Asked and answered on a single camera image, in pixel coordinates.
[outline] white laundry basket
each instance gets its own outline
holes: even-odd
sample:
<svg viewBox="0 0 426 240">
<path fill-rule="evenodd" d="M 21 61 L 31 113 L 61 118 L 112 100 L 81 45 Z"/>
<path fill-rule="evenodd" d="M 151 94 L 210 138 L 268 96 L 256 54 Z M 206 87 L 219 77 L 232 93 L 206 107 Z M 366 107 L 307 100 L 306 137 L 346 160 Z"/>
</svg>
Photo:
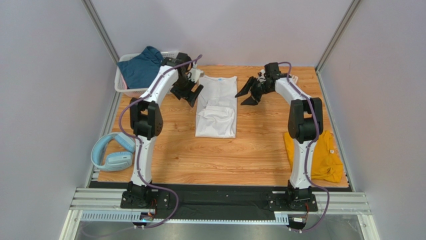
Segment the white laundry basket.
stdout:
<svg viewBox="0 0 426 240">
<path fill-rule="evenodd" d="M 178 56 L 178 51 L 164 51 L 161 52 L 161 55 L 164 58 L 176 58 Z M 138 56 L 140 53 L 126 54 L 120 57 L 119 62 L 129 61 L 130 59 Z M 136 88 L 136 89 L 126 89 L 126 86 L 123 82 L 122 73 L 120 72 L 119 67 L 115 72 L 114 88 L 119 93 L 124 93 L 125 95 L 131 98 L 139 98 L 148 88 Z"/>
</svg>

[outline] white cloth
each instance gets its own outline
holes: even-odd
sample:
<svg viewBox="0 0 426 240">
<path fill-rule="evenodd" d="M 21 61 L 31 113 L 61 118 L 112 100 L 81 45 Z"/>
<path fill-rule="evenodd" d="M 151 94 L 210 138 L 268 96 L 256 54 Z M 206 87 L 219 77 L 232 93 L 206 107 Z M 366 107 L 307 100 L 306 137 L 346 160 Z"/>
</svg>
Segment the white cloth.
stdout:
<svg viewBox="0 0 426 240">
<path fill-rule="evenodd" d="M 203 85 L 198 95 L 195 136 L 235 138 L 237 132 L 237 77 L 209 77 L 198 80 Z"/>
</svg>

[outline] wooden tabletop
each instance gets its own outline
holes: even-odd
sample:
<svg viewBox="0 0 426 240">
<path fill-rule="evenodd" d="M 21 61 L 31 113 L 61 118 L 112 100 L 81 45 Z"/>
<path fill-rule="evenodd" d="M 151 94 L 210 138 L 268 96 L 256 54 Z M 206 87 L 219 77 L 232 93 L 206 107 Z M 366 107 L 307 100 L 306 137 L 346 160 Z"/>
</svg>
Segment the wooden tabletop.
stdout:
<svg viewBox="0 0 426 240">
<path fill-rule="evenodd" d="M 238 91 L 249 77 L 263 69 L 263 66 L 198 67 L 210 77 L 237 76 Z M 287 67 L 281 67 L 281 72 L 287 71 Z M 297 85 L 303 91 L 322 98 L 324 130 L 333 132 L 314 68 L 293 67 L 291 74 L 299 77 Z M 245 98 L 238 98 L 236 138 L 220 139 L 195 137 L 197 107 L 191 108 L 185 100 L 168 94 L 160 107 L 164 124 L 153 153 L 153 183 L 287 186 L 291 169 L 283 133 L 288 131 L 290 105 L 276 92 L 263 95 L 257 106 L 241 106 Z M 123 95 L 113 132 L 120 131 L 118 116 L 129 101 Z M 127 132 L 133 133 L 129 113 L 124 115 L 122 123 Z M 125 149 L 111 141 L 105 156 L 118 151 Z M 129 182 L 132 172 L 133 166 L 116 172 L 101 171 L 98 181 Z M 314 182 L 325 187 L 348 187 L 345 176 L 340 183 Z"/>
</svg>

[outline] blue cloth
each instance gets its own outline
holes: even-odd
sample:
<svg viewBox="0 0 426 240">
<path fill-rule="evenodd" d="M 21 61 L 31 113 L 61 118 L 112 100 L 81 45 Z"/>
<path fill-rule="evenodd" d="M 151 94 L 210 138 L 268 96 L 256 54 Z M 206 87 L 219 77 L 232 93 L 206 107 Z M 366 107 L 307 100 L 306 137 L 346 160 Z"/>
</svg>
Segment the blue cloth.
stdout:
<svg viewBox="0 0 426 240">
<path fill-rule="evenodd" d="M 128 89 L 148 88 L 159 73 L 163 56 L 155 47 L 147 46 L 128 61 L 117 62 Z"/>
</svg>

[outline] orange fabric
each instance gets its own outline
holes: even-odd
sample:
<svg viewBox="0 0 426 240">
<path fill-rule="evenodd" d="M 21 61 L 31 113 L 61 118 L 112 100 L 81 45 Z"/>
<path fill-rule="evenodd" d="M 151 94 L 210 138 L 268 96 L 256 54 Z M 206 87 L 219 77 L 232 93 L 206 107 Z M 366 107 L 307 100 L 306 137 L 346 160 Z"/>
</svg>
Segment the orange fabric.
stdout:
<svg viewBox="0 0 426 240">
<path fill-rule="evenodd" d="M 295 157 L 295 144 L 288 132 L 284 133 L 284 144 L 287 150 L 288 162 L 293 169 Z M 316 142 L 313 151 L 311 178 L 340 183 L 343 176 L 343 163 L 334 149 L 333 136 L 325 130 Z"/>
</svg>

